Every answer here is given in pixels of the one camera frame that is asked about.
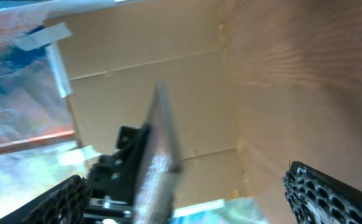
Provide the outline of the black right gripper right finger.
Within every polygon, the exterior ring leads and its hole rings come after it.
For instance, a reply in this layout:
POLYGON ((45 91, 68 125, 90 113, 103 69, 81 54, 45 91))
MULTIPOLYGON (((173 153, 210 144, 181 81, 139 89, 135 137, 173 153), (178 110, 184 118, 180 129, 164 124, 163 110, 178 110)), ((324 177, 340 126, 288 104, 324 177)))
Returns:
POLYGON ((362 224, 362 191, 344 182, 293 161, 283 186, 297 223, 362 224))

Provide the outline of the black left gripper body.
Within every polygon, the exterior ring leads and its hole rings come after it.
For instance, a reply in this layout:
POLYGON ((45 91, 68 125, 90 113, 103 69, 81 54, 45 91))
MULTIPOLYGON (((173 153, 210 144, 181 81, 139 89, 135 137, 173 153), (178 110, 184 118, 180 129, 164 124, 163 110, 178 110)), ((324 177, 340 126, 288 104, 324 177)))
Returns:
POLYGON ((131 223, 136 183, 150 127, 121 126, 115 147, 117 152, 102 155, 91 166, 87 185, 92 197, 83 213, 83 222, 131 223))

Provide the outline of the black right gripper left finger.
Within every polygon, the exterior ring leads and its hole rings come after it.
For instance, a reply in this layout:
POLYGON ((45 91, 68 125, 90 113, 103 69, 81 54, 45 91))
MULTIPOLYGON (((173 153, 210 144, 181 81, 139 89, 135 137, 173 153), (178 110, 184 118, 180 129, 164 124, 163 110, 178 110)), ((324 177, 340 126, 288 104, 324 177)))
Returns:
POLYGON ((73 175, 0 218, 0 224, 82 224, 91 198, 87 180, 73 175))

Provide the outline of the gold Galaxy smartphone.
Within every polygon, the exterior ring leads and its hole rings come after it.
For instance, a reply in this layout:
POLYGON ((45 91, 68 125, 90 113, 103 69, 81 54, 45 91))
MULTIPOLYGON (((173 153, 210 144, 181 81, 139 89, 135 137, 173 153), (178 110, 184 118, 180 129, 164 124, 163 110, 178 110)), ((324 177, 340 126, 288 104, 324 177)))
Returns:
POLYGON ((180 146, 164 81, 158 81, 155 86, 143 126, 148 134, 136 182, 132 223, 169 223, 174 191, 182 168, 180 146))

